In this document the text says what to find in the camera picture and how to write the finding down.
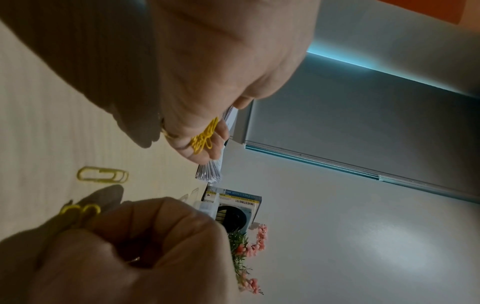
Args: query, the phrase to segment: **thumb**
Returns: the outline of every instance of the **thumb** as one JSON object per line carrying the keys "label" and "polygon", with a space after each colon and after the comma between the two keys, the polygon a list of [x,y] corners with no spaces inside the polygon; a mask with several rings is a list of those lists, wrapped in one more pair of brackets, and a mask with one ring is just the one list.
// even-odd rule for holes
{"label": "thumb", "polygon": [[29,303],[123,303],[139,270],[115,248],[84,229],[60,234],[42,255],[29,290]]}

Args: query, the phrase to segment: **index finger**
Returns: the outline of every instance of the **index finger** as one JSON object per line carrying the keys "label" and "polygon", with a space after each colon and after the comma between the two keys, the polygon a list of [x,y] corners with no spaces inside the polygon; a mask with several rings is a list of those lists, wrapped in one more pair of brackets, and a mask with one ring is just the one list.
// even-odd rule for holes
{"label": "index finger", "polygon": [[87,225],[87,229],[113,244],[149,234],[152,242],[169,250],[215,225],[207,215],[179,200],[165,197],[125,202],[117,209],[98,215]]}

